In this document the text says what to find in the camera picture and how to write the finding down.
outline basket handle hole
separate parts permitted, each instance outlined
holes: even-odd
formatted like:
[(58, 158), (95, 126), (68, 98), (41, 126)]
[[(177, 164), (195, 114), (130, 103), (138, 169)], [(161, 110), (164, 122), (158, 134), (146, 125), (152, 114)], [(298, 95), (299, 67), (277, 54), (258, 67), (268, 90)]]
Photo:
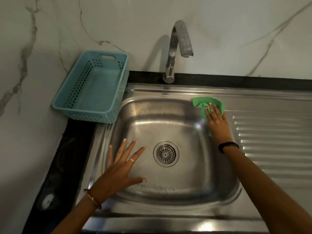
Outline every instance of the basket handle hole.
[(106, 60), (115, 60), (116, 57), (112, 55), (101, 55), (101, 58), (106, 59)]

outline bracelet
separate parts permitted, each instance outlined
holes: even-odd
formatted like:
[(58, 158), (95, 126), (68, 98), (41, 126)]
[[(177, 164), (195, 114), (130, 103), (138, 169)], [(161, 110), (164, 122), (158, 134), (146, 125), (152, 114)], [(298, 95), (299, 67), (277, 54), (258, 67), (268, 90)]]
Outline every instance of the bracelet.
[(102, 209), (102, 205), (99, 203), (99, 201), (96, 198), (94, 198), (92, 195), (90, 195), (89, 189), (84, 189), (83, 191), (86, 192), (87, 197), (93, 202), (93, 204), (96, 206), (96, 208)]
[(239, 146), (238, 146), (238, 144), (236, 144), (236, 143), (234, 143), (234, 142), (226, 142), (226, 143), (222, 143), (222, 144), (220, 144), (219, 145), (219, 151), (221, 152), (221, 153), (224, 153), (223, 152), (223, 149), (224, 149), (224, 147), (226, 147), (226, 146), (236, 146), (237, 148), (239, 148)]

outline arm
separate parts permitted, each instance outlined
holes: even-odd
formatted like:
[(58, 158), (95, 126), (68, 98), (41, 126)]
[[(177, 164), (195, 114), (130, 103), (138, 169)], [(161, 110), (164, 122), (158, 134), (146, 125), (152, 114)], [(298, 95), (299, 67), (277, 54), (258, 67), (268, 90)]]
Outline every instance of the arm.
[[(113, 160), (113, 148), (110, 145), (107, 169), (90, 189), (91, 196), (93, 196), (100, 204), (116, 192), (122, 191), (131, 185), (146, 182), (146, 179), (143, 177), (128, 177), (133, 164), (145, 150), (145, 146), (143, 146), (127, 161), (131, 150), (135, 146), (135, 142), (136, 141), (133, 141), (127, 149), (125, 149), (126, 139), (124, 139), (117, 152), (115, 160)], [(95, 210), (96, 206), (91, 199), (84, 196), (64, 220), (54, 229), (52, 234), (80, 233), (84, 224)]]
[[(211, 103), (209, 108), (210, 113), (206, 109), (206, 116), (217, 145), (232, 142), (226, 114), (222, 116), (218, 107)], [(312, 232), (312, 218), (309, 214), (237, 147), (224, 147), (223, 152), (271, 233)]]

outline black countertop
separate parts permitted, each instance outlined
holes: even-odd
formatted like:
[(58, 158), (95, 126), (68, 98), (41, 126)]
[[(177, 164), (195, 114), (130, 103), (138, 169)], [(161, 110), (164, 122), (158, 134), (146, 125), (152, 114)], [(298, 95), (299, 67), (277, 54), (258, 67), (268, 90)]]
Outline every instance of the black countertop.
[[(140, 71), (130, 71), (128, 82), (165, 84), (161, 73)], [(175, 74), (173, 85), (312, 90), (312, 80), (178, 73)], [(88, 161), (95, 125), (94, 122), (68, 120), (63, 138), (37, 195), (23, 233), (50, 233), (70, 212)]]

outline stainless steel sink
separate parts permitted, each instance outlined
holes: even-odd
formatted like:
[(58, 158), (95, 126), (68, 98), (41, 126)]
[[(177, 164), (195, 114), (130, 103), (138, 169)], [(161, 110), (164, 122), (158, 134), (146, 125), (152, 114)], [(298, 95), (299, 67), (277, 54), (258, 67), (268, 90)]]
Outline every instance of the stainless steel sink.
[(229, 161), (208, 136), (200, 110), (193, 107), (192, 98), (202, 96), (225, 104), (241, 150), (307, 207), (311, 93), (128, 84), (117, 121), (96, 126), (76, 202), (105, 171), (109, 145), (116, 153), (123, 138), (137, 140), (133, 151), (146, 146), (130, 176), (147, 182), (107, 199), (85, 230), (267, 232)]
[(230, 198), (238, 188), (227, 158), (208, 136), (206, 121), (190, 100), (151, 98), (124, 102), (111, 144), (123, 138), (146, 145), (129, 176), (146, 177), (118, 195), (137, 202), (185, 205)]

